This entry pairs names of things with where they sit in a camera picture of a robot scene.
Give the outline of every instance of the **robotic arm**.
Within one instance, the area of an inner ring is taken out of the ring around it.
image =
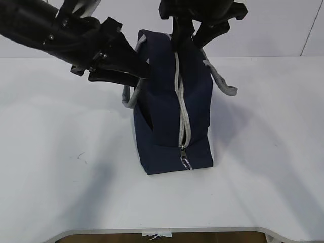
[[[0,0],[0,34],[72,64],[71,72],[90,81],[136,86],[149,78],[141,61],[112,18],[90,17],[100,0],[65,0],[60,10],[43,0]]]
[[[57,9],[43,0],[0,0],[0,34],[72,64],[76,75],[89,70],[89,81],[135,87],[149,78],[149,65],[125,39],[122,24],[91,17],[100,1],[65,0]],[[173,17],[174,50],[191,37],[202,48],[229,31],[230,18],[240,20],[248,12],[234,0],[161,0],[159,11],[162,19]],[[195,36],[193,20],[202,22]]]

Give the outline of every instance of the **floor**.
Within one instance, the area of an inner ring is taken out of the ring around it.
[[[258,232],[175,233],[172,238],[156,239],[165,243],[267,243]],[[141,234],[73,235],[57,243],[145,243],[152,242]]]

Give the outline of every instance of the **bag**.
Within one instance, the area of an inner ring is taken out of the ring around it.
[[[178,52],[170,36],[139,32],[136,51],[150,64],[150,80],[139,80],[132,97],[124,86],[123,104],[134,109],[140,162],[147,174],[193,170],[213,166],[207,137],[213,90],[234,96],[203,50],[189,39]]]

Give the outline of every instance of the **zipper pull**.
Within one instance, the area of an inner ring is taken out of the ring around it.
[[[187,154],[186,154],[186,150],[184,146],[180,147],[180,160],[183,164],[183,166],[187,169],[187,170],[193,170],[190,162],[187,159]]]

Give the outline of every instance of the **white table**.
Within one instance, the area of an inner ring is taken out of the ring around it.
[[[211,59],[212,169],[147,176],[122,87],[53,58],[0,59],[0,242],[261,231],[324,240],[324,58]]]

